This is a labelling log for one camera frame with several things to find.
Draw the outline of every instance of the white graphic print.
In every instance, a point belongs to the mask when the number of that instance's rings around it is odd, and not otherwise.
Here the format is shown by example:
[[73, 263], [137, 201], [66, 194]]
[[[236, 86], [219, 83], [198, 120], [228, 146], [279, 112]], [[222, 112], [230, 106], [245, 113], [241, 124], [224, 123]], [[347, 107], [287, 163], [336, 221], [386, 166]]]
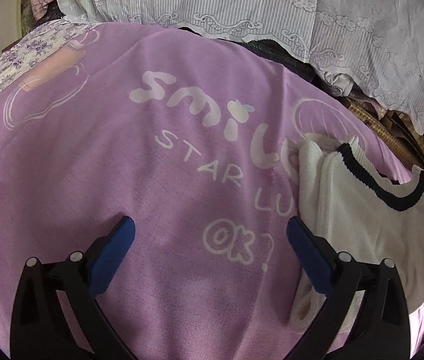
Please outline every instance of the white graphic print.
[[219, 167], [219, 161], [218, 160], [214, 160], [211, 163], [207, 163], [205, 165], [202, 165], [201, 167], [199, 167], [197, 169], [197, 171], [199, 172], [211, 172], [212, 173], [212, 180], [215, 181], [217, 180], [217, 169]]
[[[272, 211], [271, 207], [263, 205], [264, 202], [267, 201], [267, 196], [265, 196], [265, 198], [262, 199], [263, 202], [260, 203], [261, 195], [262, 195], [262, 187], [259, 187], [257, 188], [257, 192], [255, 193], [254, 208], [259, 211]], [[282, 211], [280, 209], [280, 207], [282, 206], [281, 200], [282, 200], [282, 193], [278, 192], [275, 195], [275, 212], [277, 212], [280, 216], [290, 216], [292, 214], [292, 210], [295, 208], [294, 197], [293, 196], [290, 197], [287, 211]]]
[[280, 160], [290, 180], [298, 184], [299, 183], [299, 173], [297, 172], [297, 169], [299, 168], [298, 150], [297, 150], [297, 146], [295, 145], [295, 142], [291, 140], [290, 138], [286, 138], [282, 143], [282, 148], [280, 150]]
[[157, 135], [154, 136], [155, 141], [165, 149], [172, 149], [174, 147], [174, 144], [172, 143], [170, 138], [167, 137], [167, 135], [170, 135], [171, 137], [178, 139], [177, 135], [175, 135], [173, 132], [170, 132], [170, 131], [167, 131], [167, 130], [162, 130], [162, 135], [168, 141], [168, 143], [162, 142]]
[[129, 93], [129, 98], [134, 103], [144, 103], [148, 100], [162, 100], [166, 96], [166, 91], [156, 81], [159, 79], [165, 84], [171, 85], [177, 81], [177, 79], [171, 74], [162, 73], [160, 71], [146, 71], [142, 75], [142, 81], [150, 86], [149, 90], [138, 88], [134, 89]]
[[[237, 169], [237, 174], [232, 175], [230, 174], [231, 169]], [[235, 165], [234, 163], [230, 163], [227, 165], [227, 169], [225, 170], [225, 173], [223, 174], [222, 182], [225, 183], [227, 179], [232, 180], [232, 182], [237, 185], [238, 187], [241, 187], [240, 183], [237, 181], [238, 179], [242, 179], [244, 177], [244, 174], [242, 173], [242, 169], [240, 169], [239, 166]]]
[[266, 154], [264, 152], [264, 135], [268, 127], [267, 123], [261, 123], [255, 130], [250, 144], [250, 157], [254, 165], [259, 169], [270, 169], [280, 159], [277, 153]]
[[227, 104], [227, 109], [232, 115], [227, 124], [225, 125], [225, 130], [223, 136], [230, 142], [235, 142], [238, 138], [238, 125], [239, 123], [245, 123], [249, 120], [249, 112], [254, 112], [255, 109], [252, 105], [240, 104], [239, 100], [229, 101]]
[[190, 155], [192, 154], [192, 152], [196, 152], [198, 155], [202, 155], [202, 153], [200, 151], [198, 151], [194, 147], [194, 145], [192, 145], [192, 143], [190, 143], [190, 142], [188, 142], [186, 140], [183, 140], [182, 142], [184, 142], [189, 147], [189, 150], [187, 150], [187, 154], [184, 157], [184, 162], [187, 162], [189, 160]]
[[[237, 251], [234, 252], [235, 242], [238, 237], [248, 239], [243, 244], [246, 252], [245, 256]], [[212, 254], [226, 254], [230, 261], [237, 261], [245, 266], [254, 262], [254, 255], [250, 250], [250, 245], [255, 241], [255, 234], [242, 225], [236, 225], [230, 219], [221, 218], [209, 223], [204, 230], [202, 239], [205, 248]]]
[[270, 251], [269, 251], [269, 255], [267, 256], [267, 261], [262, 263], [262, 270], [264, 272], [267, 272], [269, 270], [269, 259], [273, 251], [273, 239], [272, 239], [272, 235], [270, 235], [269, 233], [264, 233], [262, 234], [262, 236], [268, 238], [269, 244], [270, 244]]
[[69, 93], [67, 93], [67, 95], [61, 97], [58, 100], [55, 100], [54, 102], [50, 103], [45, 109], [43, 109], [41, 112], [37, 112], [35, 114], [32, 115], [28, 115], [26, 117], [24, 117], [22, 120], [20, 121], [14, 121], [13, 117], [12, 117], [12, 108], [14, 106], [14, 102], [16, 100], [17, 95], [19, 94], [19, 92], [27, 87], [28, 85], [34, 83], [35, 81], [40, 81], [42, 80], [42, 78], [40, 77], [34, 77], [31, 76], [27, 81], [22, 82], [21, 84], [19, 84], [17, 86], [16, 89], [14, 89], [9, 96], [7, 97], [7, 100], [4, 104], [4, 112], [3, 112], [3, 120], [4, 120], [4, 125], [8, 130], [13, 130], [14, 127], [17, 127], [18, 125], [21, 125], [22, 123], [27, 122], [28, 120], [32, 120], [32, 119], [42, 119], [43, 117], [45, 117], [51, 110], [53, 110], [54, 108], [59, 107], [60, 105], [66, 103], [67, 101], [69, 101], [72, 97], [74, 97], [77, 93], [79, 93], [82, 88], [84, 87], [84, 85], [86, 85], [87, 80], [89, 79], [89, 76], [87, 76], [85, 78], [85, 81], [77, 88], [74, 88], [72, 91], [70, 91]]
[[204, 116], [202, 125], [204, 127], [215, 126], [220, 122], [220, 108], [213, 98], [206, 95], [202, 89], [196, 86], [178, 89], [167, 102], [168, 107], [175, 107], [185, 97], [192, 97], [192, 104], [189, 111], [192, 115], [197, 115], [202, 111], [206, 104], [209, 105], [210, 111]]

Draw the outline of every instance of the clothing pile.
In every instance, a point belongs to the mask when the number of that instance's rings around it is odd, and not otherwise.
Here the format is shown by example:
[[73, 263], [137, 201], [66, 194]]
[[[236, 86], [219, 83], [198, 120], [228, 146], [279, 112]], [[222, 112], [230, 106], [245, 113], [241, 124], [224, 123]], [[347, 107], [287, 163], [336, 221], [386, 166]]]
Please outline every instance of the clothing pile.
[[[324, 154], [312, 141], [299, 147], [299, 212], [317, 236], [357, 261], [380, 263], [391, 258], [399, 272], [409, 313], [424, 303], [424, 171], [394, 183], [379, 174], [353, 137]], [[324, 298], [302, 274], [291, 322], [306, 330]], [[342, 325], [350, 331], [360, 307], [356, 296]]]

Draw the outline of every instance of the metal rivet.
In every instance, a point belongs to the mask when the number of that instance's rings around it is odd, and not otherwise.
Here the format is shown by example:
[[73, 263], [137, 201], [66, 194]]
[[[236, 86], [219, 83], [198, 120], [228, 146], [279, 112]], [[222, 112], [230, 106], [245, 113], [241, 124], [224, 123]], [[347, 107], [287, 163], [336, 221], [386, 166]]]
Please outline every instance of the metal rivet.
[[388, 266], [389, 268], [393, 268], [395, 266], [395, 263], [393, 262], [392, 259], [385, 259], [384, 264], [385, 266]]
[[83, 254], [81, 252], [75, 251], [74, 253], [70, 255], [70, 261], [73, 261], [76, 263], [77, 261], [81, 261], [82, 257], [83, 257]]
[[341, 251], [339, 253], [339, 260], [343, 261], [344, 263], [349, 263], [352, 261], [352, 256], [350, 256], [346, 251]]
[[27, 260], [26, 265], [27, 266], [35, 266], [37, 264], [37, 259], [35, 257], [31, 257]]

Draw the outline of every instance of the bed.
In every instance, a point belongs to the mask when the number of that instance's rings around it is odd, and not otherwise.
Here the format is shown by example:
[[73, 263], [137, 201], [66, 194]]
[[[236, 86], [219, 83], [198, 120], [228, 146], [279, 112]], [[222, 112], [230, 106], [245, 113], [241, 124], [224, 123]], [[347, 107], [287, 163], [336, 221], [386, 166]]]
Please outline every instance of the bed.
[[[297, 212], [295, 144], [333, 150], [356, 135], [378, 171], [410, 179], [367, 126], [289, 68], [138, 23], [52, 21], [5, 54], [0, 349], [24, 261], [85, 249], [130, 212], [136, 250], [99, 303], [141, 358], [283, 358], [303, 333], [291, 314], [300, 265], [283, 231]], [[419, 359], [424, 305], [411, 330]]]

